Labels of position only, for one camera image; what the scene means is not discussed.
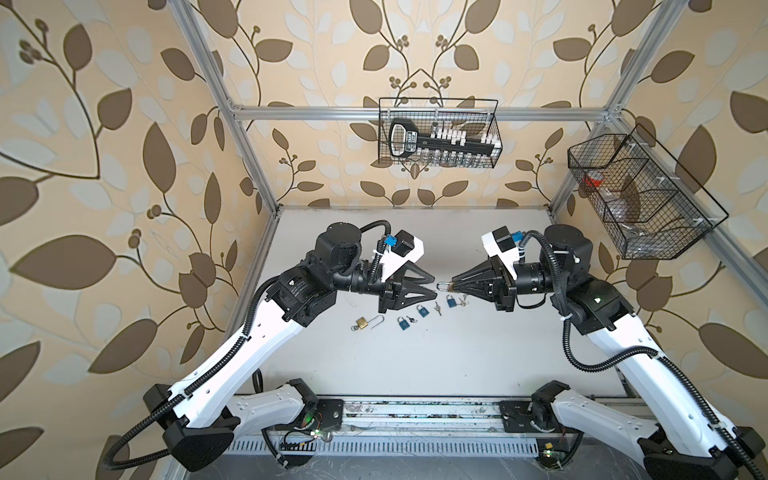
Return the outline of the long-shackle brass padlock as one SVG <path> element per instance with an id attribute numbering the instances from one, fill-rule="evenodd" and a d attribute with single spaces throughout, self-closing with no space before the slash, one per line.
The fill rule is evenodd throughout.
<path id="1" fill-rule="evenodd" d="M 364 317 L 360 317 L 351 326 L 351 330 L 353 332 L 355 332 L 355 331 L 364 330 L 366 328 L 373 328 L 373 327 L 381 324 L 384 320 L 385 320 L 385 317 L 383 315 L 376 315 L 376 316 L 372 317 L 370 320 L 367 320 Z"/>

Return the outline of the brass padlock with keys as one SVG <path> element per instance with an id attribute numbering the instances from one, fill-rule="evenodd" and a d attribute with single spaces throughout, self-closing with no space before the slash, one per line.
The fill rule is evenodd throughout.
<path id="1" fill-rule="evenodd" d="M 448 292 L 448 293 L 451 293 L 451 292 L 455 291 L 455 287 L 454 287 L 454 283 L 453 282 L 438 282 L 436 284 L 436 289 L 438 291 Z"/>

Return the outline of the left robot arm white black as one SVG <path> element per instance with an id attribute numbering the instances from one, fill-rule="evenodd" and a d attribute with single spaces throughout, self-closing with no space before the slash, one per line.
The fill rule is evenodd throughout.
<path id="1" fill-rule="evenodd" d="M 231 401 L 266 359 L 335 305 L 338 292 L 376 296 L 381 314 L 434 299 L 434 277 L 416 264 L 424 252 L 421 239 L 392 233 L 386 220 L 329 225 L 296 266 L 256 289 L 242 326 L 205 362 L 145 394 L 148 416 L 105 452 L 102 467 L 126 470 L 171 456 L 195 472 L 237 435 L 294 422 L 316 401 L 302 381 L 249 397 L 243 413 Z"/>

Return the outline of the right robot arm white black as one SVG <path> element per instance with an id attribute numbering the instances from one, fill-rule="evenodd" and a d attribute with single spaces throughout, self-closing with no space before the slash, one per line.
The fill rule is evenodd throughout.
<path id="1" fill-rule="evenodd" d="M 570 225 L 544 232 L 501 227 L 482 237 L 486 261 L 454 276 L 446 290 L 511 312 L 523 295 L 546 294 L 560 315 L 562 346 L 577 370 L 617 369 L 654 415 L 637 418 L 550 381 L 531 396 L 534 425 L 575 429 L 622 452 L 653 479 L 735 479 L 766 444 L 700 393 L 653 339 L 626 298 L 590 273 L 593 244 Z"/>

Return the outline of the black tool with white bits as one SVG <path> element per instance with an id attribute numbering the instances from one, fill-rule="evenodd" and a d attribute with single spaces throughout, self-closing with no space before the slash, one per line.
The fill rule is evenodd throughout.
<path id="1" fill-rule="evenodd" d="M 390 123 L 385 145 L 390 155 L 397 158 L 408 158 L 414 154 L 425 158 L 429 153 L 493 157 L 502 150 L 502 142 L 495 134 L 485 133 L 475 139 L 464 130 L 431 127 L 422 131 L 413 121 L 405 118 L 396 118 Z"/>

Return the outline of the red capped clear bottle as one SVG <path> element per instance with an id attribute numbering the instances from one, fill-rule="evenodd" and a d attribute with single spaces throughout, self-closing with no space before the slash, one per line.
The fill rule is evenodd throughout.
<path id="1" fill-rule="evenodd" d="M 582 177 L 582 188 L 587 194 L 597 192 L 600 190 L 603 182 L 604 175 L 599 170 L 587 170 Z"/>

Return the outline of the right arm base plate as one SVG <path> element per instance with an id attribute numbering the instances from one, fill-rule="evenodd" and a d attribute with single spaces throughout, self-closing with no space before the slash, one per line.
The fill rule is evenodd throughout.
<path id="1" fill-rule="evenodd" d="M 535 423 L 530 399 L 502 400 L 498 403 L 498 408 L 505 433 L 543 433 Z"/>

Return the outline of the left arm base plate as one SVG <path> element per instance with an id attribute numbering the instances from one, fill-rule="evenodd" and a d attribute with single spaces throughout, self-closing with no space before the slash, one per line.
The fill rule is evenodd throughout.
<path id="1" fill-rule="evenodd" d="M 326 432 L 338 431 L 343 423 L 345 402 L 340 398 L 320 398 L 306 407 L 291 423 L 277 425 L 279 431 Z"/>

